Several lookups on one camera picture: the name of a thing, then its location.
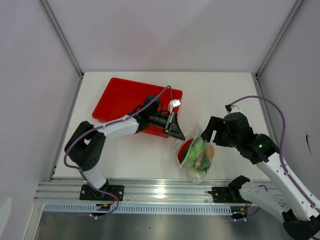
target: clear plastic bag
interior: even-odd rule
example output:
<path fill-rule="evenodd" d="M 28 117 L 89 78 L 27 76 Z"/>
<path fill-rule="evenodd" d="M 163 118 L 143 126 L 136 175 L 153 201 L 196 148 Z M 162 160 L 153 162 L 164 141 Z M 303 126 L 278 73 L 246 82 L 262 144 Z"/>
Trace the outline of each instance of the clear plastic bag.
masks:
<path fill-rule="evenodd" d="M 202 129 L 197 124 L 188 131 L 185 141 L 177 140 L 174 145 L 176 159 L 187 177 L 194 183 L 200 183 L 211 167 L 215 149 L 212 144 L 201 138 Z"/>

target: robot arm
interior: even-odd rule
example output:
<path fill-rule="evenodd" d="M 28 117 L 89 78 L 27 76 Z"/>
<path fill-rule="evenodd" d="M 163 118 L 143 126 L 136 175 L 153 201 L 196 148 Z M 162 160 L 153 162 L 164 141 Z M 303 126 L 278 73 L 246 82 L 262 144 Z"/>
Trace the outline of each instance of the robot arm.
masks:
<path fill-rule="evenodd" d="M 229 114 L 224 118 L 212 116 L 210 119 L 210 129 L 216 131 L 213 142 L 236 148 L 272 180 L 283 198 L 272 195 L 243 176 L 229 184 L 230 194 L 272 214 L 293 239 L 310 239 L 320 230 L 320 200 L 304 186 L 286 161 L 280 160 L 279 148 L 267 135 L 254 134 L 237 106 L 226 108 Z"/>
<path fill-rule="evenodd" d="M 170 137 L 185 140 L 185 136 L 178 125 L 177 114 L 173 111 L 173 108 L 180 105 L 180 101 L 172 100 L 169 103 L 170 111 L 165 113 L 164 111 L 158 111 L 160 103 L 160 98 L 150 95 L 145 99 L 143 105 L 137 106 L 133 112 L 122 118 L 104 123 L 100 128 L 83 121 L 66 144 L 64 151 L 67 152 L 71 144 L 76 142 L 69 149 L 68 156 L 79 166 L 85 178 L 96 189 L 105 189 L 109 183 L 100 170 L 98 162 L 106 142 L 139 133 L 149 127 L 150 124 L 162 128 L 163 133 Z M 79 140 L 80 136 L 96 127 L 96 130 Z"/>

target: purple cable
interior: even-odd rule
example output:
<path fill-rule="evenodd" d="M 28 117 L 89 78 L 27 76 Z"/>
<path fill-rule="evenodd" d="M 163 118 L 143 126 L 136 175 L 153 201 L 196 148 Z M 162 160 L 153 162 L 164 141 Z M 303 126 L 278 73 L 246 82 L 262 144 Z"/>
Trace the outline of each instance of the purple cable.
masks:
<path fill-rule="evenodd" d="M 281 109 L 271 100 L 263 97 L 263 96 L 254 96 L 254 95 L 251 95 L 251 96 L 244 96 L 242 98 L 239 98 L 238 100 L 235 100 L 233 101 L 232 103 L 230 103 L 230 105 L 234 105 L 235 103 L 237 102 L 240 102 L 244 99 L 261 99 L 261 100 L 264 100 L 268 103 L 270 103 L 272 106 L 274 106 L 277 111 L 279 112 L 279 114 L 281 115 L 281 118 L 282 118 L 282 133 L 281 133 L 281 139 L 280 139 L 280 153 L 279 153 L 279 158 L 280 158 L 280 162 L 281 162 L 281 165 L 283 167 L 283 170 L 285 173 L 288 173 L 288 168 L 285 164 L 285 160 L 284 160 L 284 139 L 285 139 L 285 133 L 286 133 L 286 119 L 285 119 L 285 116 L 283 114 L 283 112 L 281 111 Z M 293 183 L 293 185 L 299 190 L 299 192 L 307 199 L 307 201 L 311 204 L 311 206 L 315 206 L 316 203 L 314 203 L 314 201 L 312 201 L 312 199 L 305 193 L 305 191 L 299 186 L 299 184 L 296 182 L 296 180 L 290 175 L 288 174 L 287 175 L 289 177 L 289 179 L 291 180 L 291 182 Z M 319 208 L 315 208 L 318 213 L 320 213 L 320 209 Z"/>
<path fill-rule="evenodd" d="M 106 192 L 106 191 L 102 191 L 102 190 L 96 188 L 95 186 L 93 186 L 93 185 L 88 181 L 88 179 L 86 178 L 86 176 L 84 175 L 84 173 L 83 173 L 83 171 L 80 169 L 80 167 L 74 166 L 74 165 L 70 165 L 70 164 L 67 163 L 67 157 L 68 157 L 71 149 L 72 149 L 80 140 L 82 140 L 86 135 L 88 135 L 89 133 L 92 133 L 92 132 L 95 131 L 95 130 L 99 130 L 99 129 L 102 129 L 102 128 L 106 128 L 106 127 L 108 127 L 108 126 L 110 126 L 110 125 L 113 125 L 113 124 L 117 124 L 117 123 L 121 123 L 121 122 L 127 121 L 128 119 L 136 116 L 137 114 L 139 114 L 140 112 L 142 112 L 143 110 L 145 110 L 147 107 L 149 107 L 149 106 L 150 106 L 156 99 L 158 99 L 168 88 L 170 88 L 170 97 L 171 97 L 171 100 L 172 100 L 172 99 L 173 99 L 172 88 L 171 88 L 170 85 L 168 85 L 168 86 L 166 86 L 154 99 L 152 99 L 147 105 L 145 105 L 145 106 L 144 106 L 143 108 L 141 108 L 139 111 L 135 112 L 135 113 L 132 114 L 132 115 L 129 115 L 127 118 L 118 119 L 118 120 L 115 120 L 115 121 L 107 122 L 106 124 L 103 124 L 103 125 L 101 125 L 101 126 L 94 127 L 94 128 L 92 128 L 92 129 L 84 132 L 84 133 L 81 134 L 77 139 L 75 139 L 74 142 L 73 142 L 73 143 L 68 147 L 68 149 L 65 151 L 65 155 L 64 155 L 64 157 L 63 157 L 63 163 L 64 163 L 65 166 L 67 166 L 68 168 L 77 169 L 77 170 L 80 172 L 80 174 L 81 174 L 81 176 L 83 177 L 83 179 L 86 181 L 86 183 L 87 183 L 92 189 L 94 189 L 95 191 L 97 191 L 97 192 L 99 192 L 99 193 L 102 193 L 102 194 L 106 194 L 106 195 L 108 195 L 108 196 L 111 196 L 112 198 L 114 198 L 114 199 L 116 200 L 116 207 L 115 207 L 113 210 L 107 212 L 106 214 L 104 214 L 104 215 L 102 215 L 102 216 L 96 216 L 97 219 L 101 219 L 101 218 L 104 218 L 104 217 L 106 217 L 106 216 L 109 216 L 109 215 L 112 214 L 114 211 L 116 211 L 116 210 L 118 209 L 118 206 L 119 206 L 119 199 L 118 199 L 115 195 L 113 195 L 113 194 L 111 194 L 111 193 L 109 193 L 109 192 Z M 86 215 L 86 214 L 79 214 L 79 215 L 76 215 L 76 216 L 72 216 L 72 217 L 70 217 L 70 218 L 68 218 L 68 219 L 72 219 L 72 218 L 80 217 L 80 216 L 84 216 L 84 215 Z"/>

